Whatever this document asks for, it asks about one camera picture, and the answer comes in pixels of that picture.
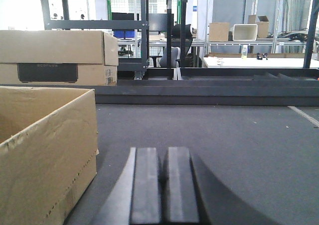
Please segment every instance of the computer monitor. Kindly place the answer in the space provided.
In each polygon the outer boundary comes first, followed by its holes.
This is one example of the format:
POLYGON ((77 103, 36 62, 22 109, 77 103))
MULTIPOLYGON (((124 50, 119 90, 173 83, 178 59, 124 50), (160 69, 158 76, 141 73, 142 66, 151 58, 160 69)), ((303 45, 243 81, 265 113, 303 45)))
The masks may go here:
MULTIPOLYGON (((124 12, 113 12, 112 20, 134 20, 134 13, 124 13, 124 12)), ((116 30, 114 29, 114 36, 117 38, 134 38, 135 31, 134 30, 116 30)))
MULTIPOLYGON (((149 13, 150 31, 166 32, 167 31, 167 14, 166 13, 149 13)), ((174 26, 174 14, 171 15, 171 26, 174 26)))

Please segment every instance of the bottle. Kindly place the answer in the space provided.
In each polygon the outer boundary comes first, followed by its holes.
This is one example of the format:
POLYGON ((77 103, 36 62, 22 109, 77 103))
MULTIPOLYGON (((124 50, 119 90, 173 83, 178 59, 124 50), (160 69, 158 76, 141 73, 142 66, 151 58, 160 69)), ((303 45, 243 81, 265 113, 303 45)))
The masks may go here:
POLYGON ((243 45, 243 48, 241 49, 241 58, 247 59, 247 54, 248 54, 248 47, 247 45, 243 45))

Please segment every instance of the gray chair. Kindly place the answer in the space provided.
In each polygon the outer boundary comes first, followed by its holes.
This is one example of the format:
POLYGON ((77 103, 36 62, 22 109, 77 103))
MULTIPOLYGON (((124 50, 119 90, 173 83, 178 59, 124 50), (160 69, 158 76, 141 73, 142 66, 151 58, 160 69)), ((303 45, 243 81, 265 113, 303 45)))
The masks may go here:
MULTIPOLYGON (((151 56, 153 59, 154 67, 157 67, 156 59, 160 57, 159 65, 160 67, 167 67, 167 47, 164 49, 163 56, 151 56)), ((172 47, 171 48, 171 67, 176 68, 178 67, 178 61, 180 57, 180 48, 179 47, 172 47)))

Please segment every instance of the open cardboard box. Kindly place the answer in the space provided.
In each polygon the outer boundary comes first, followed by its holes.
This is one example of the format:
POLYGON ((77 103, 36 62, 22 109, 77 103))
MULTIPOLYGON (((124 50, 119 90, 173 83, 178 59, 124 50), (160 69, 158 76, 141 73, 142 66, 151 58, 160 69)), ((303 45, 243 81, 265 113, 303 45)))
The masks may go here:
POLYGON ((62 225, 96 175, 94 90, 0 87, 0 224, 62 225))
POLYGON ((269 31, 269 20, 267 16, 258 16, 259 22, 256 22, 256 15, 249 15, 248 16, 248 23, 249 24, 257 24, 258 31, 257 31, 257 37, 258 38, 267 38, 268 37, 268 31, 269 31))
POLYGON ((117 39, 101 31, 0 31, 0 84, 115 85, 117 39))

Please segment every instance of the black metal frame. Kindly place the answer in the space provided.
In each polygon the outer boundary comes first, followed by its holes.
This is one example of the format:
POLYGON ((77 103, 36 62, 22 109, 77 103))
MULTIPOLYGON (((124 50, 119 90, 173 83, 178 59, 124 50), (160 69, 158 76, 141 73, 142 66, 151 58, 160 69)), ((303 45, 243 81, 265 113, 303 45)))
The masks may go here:
POLYGON ((181 21, 180 21, 180 67, 185 65, 185 40, 186 40, 186 4, 188 0, 181 0, 181 21))
POLYGON ((232 106, 319 106, 316 80, 256 78, 236 76, 281 73, 288 77, 319 77, 318 69, 210 69, 177 68, 183 76, 233 76, 229 80, 118 81, 117 86, 29 85, 29 87, 72 87, 95 89, 98 104, 147 105, 232 105, 232 106))
POLYGON ((141 0, 141 20, 69 20, 68 0, 62 0, 65 20, 51 20, 49 0, 41 0, 44 28, 61 29, 138 29, 142 31, 141 58, 120 58, 119 71, 134 71, 135 78, 141 79, 149 66, 149 0, 141 0))
POLYGON ((171 68, 171 2, 172 0, 166 0, 167 4, 167 62, 168 68, 171 68))
POLYGON ((313 6, 311 10, 311 17, 309 23, 306 51, 305 51, 305 60, 304 68, 310 68, 311 57, 314 49, 314 40, 317 27, 317 19, 319 12, 319 0, 313 0, 313 6))

